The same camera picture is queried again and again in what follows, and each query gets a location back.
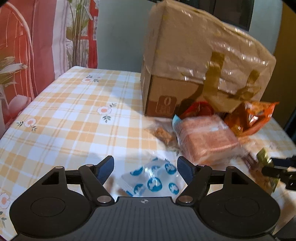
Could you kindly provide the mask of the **dark window frame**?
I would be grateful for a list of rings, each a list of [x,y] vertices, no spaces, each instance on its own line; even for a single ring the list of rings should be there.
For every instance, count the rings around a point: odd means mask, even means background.
[[[249,31],[254,1],[179,1],[207,11],[219,20],[244,31]]]

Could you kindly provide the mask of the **small clear brown snack packet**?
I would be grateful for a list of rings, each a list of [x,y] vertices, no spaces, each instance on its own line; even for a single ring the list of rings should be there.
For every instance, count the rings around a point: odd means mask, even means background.
[[[168,131],[163,125],[151,125],[145,130],[160,140],[167,148],[175,150],[179,148],[175,133]]]

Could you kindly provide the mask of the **pink bread package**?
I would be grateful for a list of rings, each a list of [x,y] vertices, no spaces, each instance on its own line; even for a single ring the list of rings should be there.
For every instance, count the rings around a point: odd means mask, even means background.
[[[239,139],[217,115],[183,120],[175,115],[172,127],[182,155],[195,165],[213,165],[243,154]]]

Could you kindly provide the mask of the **red printed curtain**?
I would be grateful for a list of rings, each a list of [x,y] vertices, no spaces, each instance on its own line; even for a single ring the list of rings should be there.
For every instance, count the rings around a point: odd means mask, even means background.
[[[1,133],[74,66],[96,68],[99,1],[1,1]]]

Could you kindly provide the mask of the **yellow plaid tablecloth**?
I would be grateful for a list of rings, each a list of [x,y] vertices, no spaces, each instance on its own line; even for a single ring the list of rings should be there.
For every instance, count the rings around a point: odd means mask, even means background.
[[[139,77],[73,67],[16,118],[1,138],[1,239],[279,240],[295,218],[295,191],[246,165],[260,150],[295,154],[274,120],[239,139],[242,156],[199,165],[212,174],[208,193],[194,206],[178,205],[178,197],[131,197],[120,188],[121,175],[152,157],[177,167],[183,156],[145,130],[158,124],[174,132],[171,119],[143,115]],[[94,205],[78,169],[107,156],[114,170],[103,186],[114,204]]]

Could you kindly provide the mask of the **white blue candy packet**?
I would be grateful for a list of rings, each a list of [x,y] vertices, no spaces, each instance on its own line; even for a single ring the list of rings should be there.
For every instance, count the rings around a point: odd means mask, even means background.
[[[170,196],[173,200],[186,185],[174,164],[156,156],[140,168],[121,175],[117,183],[131,197]]]

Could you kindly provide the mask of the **red snack packet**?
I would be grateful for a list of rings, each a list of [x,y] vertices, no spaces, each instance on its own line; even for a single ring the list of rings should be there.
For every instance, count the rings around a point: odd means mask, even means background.
[[[180,115],[180,119],[183,120],[189,117],[197,116],[210,116],[215,113],[214,109],[206,101],[196,101]]]

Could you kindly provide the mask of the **orange chips bag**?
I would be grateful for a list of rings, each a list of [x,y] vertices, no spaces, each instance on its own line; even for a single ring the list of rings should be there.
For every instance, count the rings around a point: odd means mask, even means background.
[[[279,102],[243,101],[224,118],[237,137],[250,136],[257,133],[272,118],[275,107]]]

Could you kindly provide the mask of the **cardboard box with plastic bag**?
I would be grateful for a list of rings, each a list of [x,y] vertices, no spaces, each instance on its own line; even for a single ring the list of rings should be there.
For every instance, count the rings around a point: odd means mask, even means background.
[[[275,57],[256,39],[206,11],[161,1],[149,13],[140,83],[144,114],[172,118],[193,102],[231,113],[259,101]]]

